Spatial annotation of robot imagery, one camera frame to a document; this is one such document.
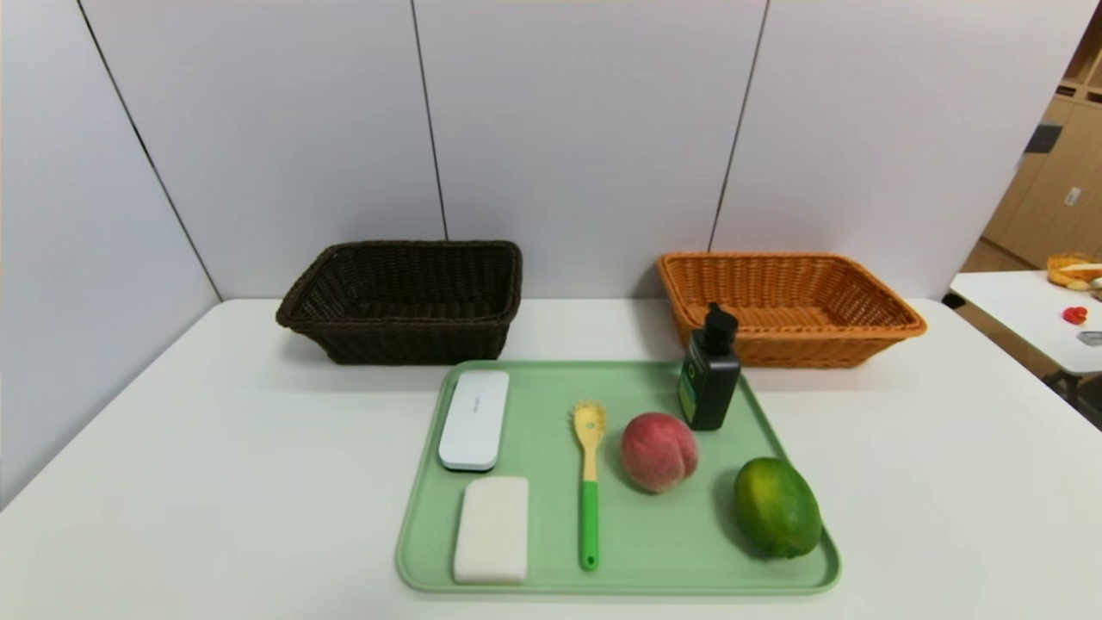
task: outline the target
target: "bottle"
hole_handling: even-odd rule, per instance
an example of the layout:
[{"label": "bottle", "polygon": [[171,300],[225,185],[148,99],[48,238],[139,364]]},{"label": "bottle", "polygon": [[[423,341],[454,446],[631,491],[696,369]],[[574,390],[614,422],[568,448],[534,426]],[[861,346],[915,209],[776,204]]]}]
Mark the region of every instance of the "bottle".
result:
[{"label": "bottle", "polygon": [[715,431],[723,426],[731,396],[738,384],[743,365],[735,355],[738,319],[709,303],[704,328],[694,330],[689,341],[678,382],[681,413],[693,431]]}]

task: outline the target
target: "green handle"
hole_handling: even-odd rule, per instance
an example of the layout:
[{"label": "green handle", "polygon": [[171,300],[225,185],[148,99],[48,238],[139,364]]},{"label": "green handle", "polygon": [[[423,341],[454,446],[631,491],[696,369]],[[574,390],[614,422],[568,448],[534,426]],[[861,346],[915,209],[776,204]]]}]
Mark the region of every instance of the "green handle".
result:
[{"label": "green handle", "polygon": [[596,570],[601,563],[597,545],[597,483],[582,481],[582,568]]}]

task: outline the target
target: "table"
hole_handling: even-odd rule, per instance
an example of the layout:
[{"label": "table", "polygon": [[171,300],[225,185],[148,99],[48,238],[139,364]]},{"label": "table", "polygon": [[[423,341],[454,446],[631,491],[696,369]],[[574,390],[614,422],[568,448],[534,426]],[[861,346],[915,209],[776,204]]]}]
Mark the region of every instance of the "table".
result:
[{"label": "table", "polygon": [[[1068,401],[1079,405],[1080,378],[1102,373],[1102,347],[1084,345],[1076,336],[1102,330],[1102,304],[1085,292],[1054,285],[1047,271],[960,273],[950,287],[1052,360],[1060,372],[1046,383],[1063,381]],[[1072,326],[1060,317],[1069,305],[1090,309],[1085,324]]]},{"label": "table", "polygon": [[[212,309],[0,513],[18,620],[1098,618],[1102,434],[941,304],[850,371],[746,378],[815,489],[814,597],[441,597],[393,556],[443,368],[336,367]],[[526,300],[509,359],[677,359],[661,301]]]}]

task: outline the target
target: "red object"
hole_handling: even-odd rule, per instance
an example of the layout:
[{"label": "red object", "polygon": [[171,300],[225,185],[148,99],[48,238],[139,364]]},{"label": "red object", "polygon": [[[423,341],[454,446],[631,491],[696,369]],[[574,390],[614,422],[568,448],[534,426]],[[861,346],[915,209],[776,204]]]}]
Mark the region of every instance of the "red object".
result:
[{"label": "red object", "polygon": [[1081,326],[1087,323],[1087,308],[1082,305],[1063,308],[1063,320],[1072,326]]},{"label": "red object", "polygon": [[644,489],[661,493],[696,471],[696,438],[681,418],[667,414],[636,416],[620,439],[624,471]]}]

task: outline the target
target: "light green plastic tray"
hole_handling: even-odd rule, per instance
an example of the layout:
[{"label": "light green plastic tray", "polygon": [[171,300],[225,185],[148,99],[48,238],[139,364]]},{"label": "light green plastic tray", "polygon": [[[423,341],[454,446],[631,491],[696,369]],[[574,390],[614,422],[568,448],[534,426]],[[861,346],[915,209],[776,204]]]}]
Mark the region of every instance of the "light green plastic tray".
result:
[{"label": "light green plastic tray", "polygon": [[[485,475],[447,471],[436,448],[458,376],[473,369],[509,373],[509,399],[497,467]],[[795,595],[825,590],[841,561],[823,531],[819,546],[796,559],[754,555],[732,521],[735,475],[746,461],[784,458],[757,401],[739,381],[723,428],[696,434],[696,472],[661,496],[636,488],[619,464],[620,433],[646,412],[680,415],[680,367],[650,362],[468,362],[444,380],[398,542],[398,572],[434,592],[650,595]],[[582,453],[570,412],[583,399],[608,410],[601,445],[601,566],[579,566]],[[452,579],[464,488],[479,476],[521,476],[529,483],[528,578],[519,586],[471,586]]]}]

